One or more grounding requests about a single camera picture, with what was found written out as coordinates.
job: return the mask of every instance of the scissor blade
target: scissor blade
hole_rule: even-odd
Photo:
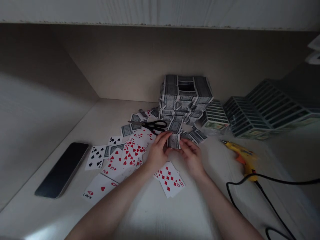
[[[132,123],[132,124],[134,124],[134,125],[140,125],[140,126],[141,126],[141,124],[142,124],[142,122],[133,122],[133,121],[128,121],[128,123]]]

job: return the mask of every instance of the black power cord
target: black power cord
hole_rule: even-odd
[[[311,181],[306,181],[306,182],[288,182],[288,181],[282,181],[282,180],[279,180],[279,179],[275,179],[275,178],[271,178],[271,177],[268,177],[268,176],[265,176],[265,175],[262,175],[262,174],[259,174],[259,173],[252,173],[252,174],[249,174],[247,176],[245,176],[240,182],[238,183],[234,183],[234,182],[227,182],[227,190],[228,190],[228,194],[229,194],[229,197],[230,197],[230,200],[233,204],[233,206],[240,212],[240,210],[237,208],[236,204],[234,203],[233,201],[233,198],[231,196],[231,192],[230,192],[230,189],[229,189],[229,184],[231,185],[240,185],[242,183],[244,183],[248,178],[252,177],[252,176],[259,176],[259,177],[262,177],[262,178],[265,178],[265,179],[268,179],[270,181],[274,181],[274,182],[278,182],[278,183],[282,183],[282,184],[288,184],[288,185],[310,185],[310,184],[317,184],[317,183],[320,183],[320,178],[317,178],[317,179],[314,179],[314,180],[311,180]],[[272,203],[270,202],[269,198],[267,197],[266,193],[263,191],[262,189],[262,186],[260,185],[260,183],[258,181],[255,181],[254,182],[258,188],[260,189],[260,191],[262,192],[262,194],[264,195],[264,197],[266,198],[266,200],[269,202],[270,206],[272,207],[273,211],[275,212],[275,214],[277,215],[277,217],[279,218],[280,222],[282,223],[282,225],[285,227],[285,229],[288,231],[288,233],[290,234],[290,236],[292,237],[293,240],[296,240],[296,238],[294,237],[294,235],[292,234],[292,232],[289,230],[289,228],[287,227],[287,225],[283,222],[283,220],[280,218],[279,214],[277,213],[276,209],[273,207]],[[286,235],[284,235],[283,233],[279,232],[278,230],[274,229],[274,228],[271,228],[271,227],[267,227],[266,228],[266,235],[267,235],[267,238],[268,240],[271,240],[270,236],[269,236],[269,231],[274,231],[278,234],[280,234],[282,237],[284,237],[285,239],[287,240],[291,240],[290,238],[288,238]]]

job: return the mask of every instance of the black phone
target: black phone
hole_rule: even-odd
[[[72,180],[88,148],[89,145],[85,143],[71,143],[34,194],[53,199],[60,197]]]

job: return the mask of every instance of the scissors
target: scissors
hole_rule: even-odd
[[[157,120],[154,122],[133,122],[133,121],[128,121],[129,123],[132,123],[134,125],[140,125],[142,127],[145,127],[147,129],[149,129],[154,135],[158,135],[154,132],[154,130],[156,131],[160,131],[160,132],[165,132],[164,128],[166,128],[168,126],[168,124],[165,121],[162,120]]]

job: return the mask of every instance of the white desk surface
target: white desk surface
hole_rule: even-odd
[[[81,195],[91,180],[101,171],[84,171],[80,166],[66,192],[58,199],[36,197],[35,190],[72,142],[102,145],[110,136],[120,135],[120,127],[127,124],[132,113],[147,110],[156,103],[101,99],[75,126],[35,174],[0,213],[0,236],[18,239],[64,239],[73,226],[92,207]],[[225,183],[243,178],[242,166],[235,161],[235,153],[219,139],[230,140],[247,147],[260,157],[257,171],[270,177],[290,180],[263,142],[211,136],[199,147],[206,171],[227,195]],[[154,178],[145,184],[122,220],[115,239],[220,239],[219,230],[204,199],[177,153],[169,160],[186,184],[173,199],[167,199],[160,183]],[[308,207],[299,188],[260,180],[278,213],[297,239],[316,239],[319,218]],[[231,187],[235,202],[244,216],[265,237],[266,226],[286,233],[257,187],[250,182]]]

